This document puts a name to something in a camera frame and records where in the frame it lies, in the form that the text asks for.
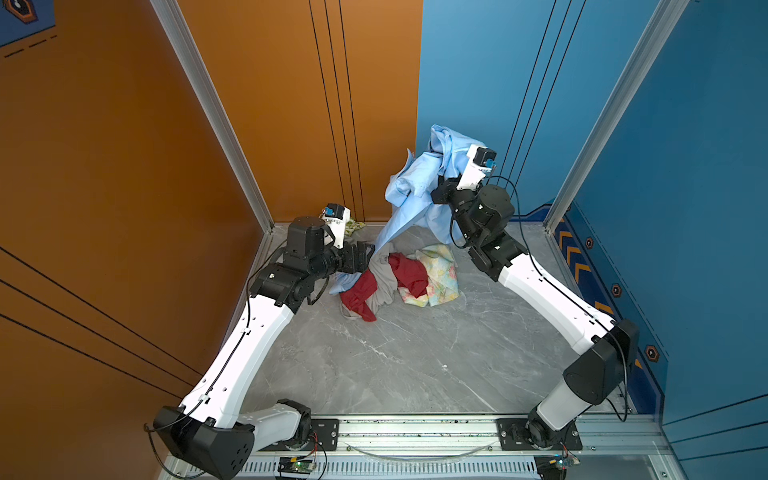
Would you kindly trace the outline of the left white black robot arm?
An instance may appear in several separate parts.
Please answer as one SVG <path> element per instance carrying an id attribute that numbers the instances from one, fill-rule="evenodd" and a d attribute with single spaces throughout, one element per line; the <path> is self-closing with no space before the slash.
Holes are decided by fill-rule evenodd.
<path id="1" fill-rule="evenodd" d="M 247 283 L 241 316 L 209 369 L 176 406 L 165 406 L 144 431 L 174 457 L 216 479 L 232 479 L 254 451 L 276 444 L 300 449 L 311 440 L 311 410 L 288 399 L 244 414 L 252 381 L 274 342 L 315 286 L 337 273 L 363 273 L 375 247 L 345 237 L 335 217 L 304 216 Z"/>

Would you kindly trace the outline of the light blue shirt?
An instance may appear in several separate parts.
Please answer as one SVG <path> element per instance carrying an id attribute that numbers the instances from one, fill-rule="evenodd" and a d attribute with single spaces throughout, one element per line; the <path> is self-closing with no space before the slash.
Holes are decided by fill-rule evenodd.
<path id="1" fill-rule="evenodd" d="M 393 213 L 375 240 L 377 251 L 413 226 L 429 229 L 442 243 L 451 241 L 451 209 L 435 204 L 431 193 L 440 177 L 456 178 L 463 173 L 473 145 L 484 144 L 448 127 L 431 127 L 427 150 L 418 157 L 409 154 L 405 166 L 386 187 L 385 199 Z"/>

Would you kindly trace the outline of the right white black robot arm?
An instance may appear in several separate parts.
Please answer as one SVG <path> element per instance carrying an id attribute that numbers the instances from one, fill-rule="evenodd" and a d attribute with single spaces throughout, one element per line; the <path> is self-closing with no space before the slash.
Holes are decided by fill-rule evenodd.
<path id="1" fill-rule="evenodd" d="M 554 389 L 535 406 L 522 428 L 536 449 L 564 447 L 578 416 L 629 386 L 639 331 L 630 320 L 616 321 L 589 305 L 550 275 L 526 242 L 506 231 L 515 210 L 496 185 L 463 187 L 457 178 L 438 180 L 431 198 L 450 208 L 450 227 L 478 270 L 532 306 L 568 342 L 576 360 Z"/>

